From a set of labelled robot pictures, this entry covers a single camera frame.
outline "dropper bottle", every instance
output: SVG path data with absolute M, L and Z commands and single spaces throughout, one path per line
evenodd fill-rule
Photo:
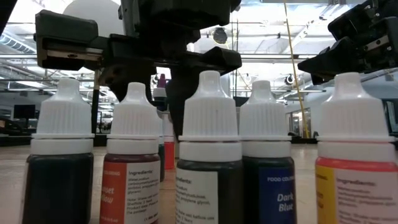
M 163 114 L 164 128 L 164 166 L 170 170 L 175 168 L 175 141 L 173 123 L 170 120 L 170 112 Z
M 160 111 L 160 118 L 162 119 L 167 111 L 167 95 L 166 95 L 166 79 L 165 75 L 161 74 L 157 81 L 157 86 L 154 88 L 153 96 L 157 105 L 157 110 Z M 160 157 L 160 181 L 164 180 L 165 174 L 165 137 L 164 137 L 164 124 L 161 122 L 161 134 L 159 138 L 159 157 Z
M 297 223 L 294 161 L 290 155 L 284 106 L 269 81 L 252 84 L 240 109 L 244 167 L 244 222 Z
M 42 102 L 26 161 L 19 223 L 90 221 L 94 135 L 79 85 L 61 79 L 58 91 Z
M 243 166 L 235 102 L 217 71 L 199 74 L 185 101 L 176 178 L 176 223 L 243 224 Z
M 318 223 L 398 223 L 397 158 L 381 100 L 358 73 L 343 73 L 321 111 Z
M 157 223 L 160 122 L 145 85 L 129 83 L 125 98 L 114 107 L 108 135 L 99 223 Z

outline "ceiling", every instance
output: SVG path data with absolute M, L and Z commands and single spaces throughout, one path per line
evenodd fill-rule
M 82 2 L 95 0 L 77 0 Z M 120 1 L 98 0 L 88 10 L 86 16 L 90 17 L 90 12 L 99 12 L 101 2 L 107 1 L 117 8 L 116 4 Z M 0 37 L 0 54 L 18 54 L 15 58 L 0 58 L 0 77 L 3 79 L 58 79 L 61 77 L 74 77 L 80 80 L 94 79 L 93 72 L 87 69 L 80 71 L 58 71 L 45 70 L 37 66 L 35 61 L 35 42 L 33 34 L 35 32 L 35 14 L 42 9 L 48 9 L 57 13 L 62 13 L 73 0 L 18 0 L 15 9 L 9 19 L 3 35 Z M 287 1 L 287 14 L 289 18 L 290 34 L 294 54 L 309 55 L 311 57 L 319 53 L 324 48 L 331 46 L 335 41 L 327 29 L 328 23 L 333 18 L 344 13 L 354 6 L 357 2 L 348 2 L 346 5 L 328 6 L 328 1 L 311 0 L 291 0 Z M 93 14 L 107 18 L 103 13 Z M 109 12 L 116 17 L 117 11 Z M 201 30 L 201 39 L 191 44 L 188 49 L 195 52 L 206 52 L 211 48 L 218 46 L 226 49 L 237 50 L 243 58 L 243 66 L 238 70 L 237 86 L 239 90 L 248 90 L 251 83 L 256 79 L 266 79 L 271 81 L 275 89 L 287 89 L 284 78 L 293 73 L 293 66 L 290 59 L 283 59 L 290 54 L 289 35 L 285 22 L 285 9 L 281 3 L 261 3 L 261 1 L 247 1 L 243 3 L 239 11 L 231 14 L 231 23 L 224 26 L 228 39 L 225 44 L 217 44 L 212 35 L 216 27 L 210 27 Z M 121 26 L 121 21 L 112 20 L 115 26 Z M 109 27 L 103 27 L 98 22 L 99 31 L 107 30 Z M 159 68 L 159 73 L 165 73 L 166 78 L 170 78 L 168 69 Z M 308 88 L 310 75 L 297 70 L 302 87 Z M 46 89 L 55 89 L 57 82 L 40 82 Z M 231 87 L 234 83 L 234 77 L 231 76 Z M 11 83 L 0 82 L 0 89 L 11 88 L 40 88 L 36 84 L 27 82 Z M 90 101 L 90 91 L 93 82 L 82 82 L 82 95 L 85 95 Z M 114 95 L 107 88 L 102 89 L 101 101 L 116 101 Z

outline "white dropper tip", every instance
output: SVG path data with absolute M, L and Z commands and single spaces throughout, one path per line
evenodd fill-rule
M 219 72 L 209 70 L 199 74 L 199 85 L 193 97 L 197 96 L 227 96 L 221 87 Z
M 129 83 L 127 94 L 121 103 L 137 103 L 142 105 L 148 104 L 151 106 L 145 93 L 145 85 L 136 82 Z
M 358 72 L 348 72 L 335 77 L 334 98 L 360 98 L 369 96 L 361 85 Z
M 267 80 L 258 80 L 252 84 L 252 93 L 247 103 L 276 103 L 271 93 L 271 84 Z
M 63 78 L 58 82 L 57 92 L 54 98 L 64 98 L 65 100 L 84 101 L 79 92 L 80 82 L 71 78 Z

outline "table surface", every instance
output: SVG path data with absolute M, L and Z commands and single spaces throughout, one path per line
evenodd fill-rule
M 105 148 L 94 150 L 91 223 L 99 223 L 103 159 Z M 0 147 L 0 223 L 14 224 L 19 217 L 25 160 L 29 147 Z M 293 145 L 296 168 L 297 216 L 299 224 L 316 224 L 314 164 L 315 145 Z M 159 224 L 175 223 L 175 170 L 167 170 L 160 185 Z

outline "ductwork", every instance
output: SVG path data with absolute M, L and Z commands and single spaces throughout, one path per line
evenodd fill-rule
M 0 36 L 0 44 L 4 44 L 12 49 L 15 49 L 23 54 L 35 54 L 36 52 L 33 51 L 26 45 L 21 44 L 20 42 L 10 38 L 7 35 L 2 34 Z

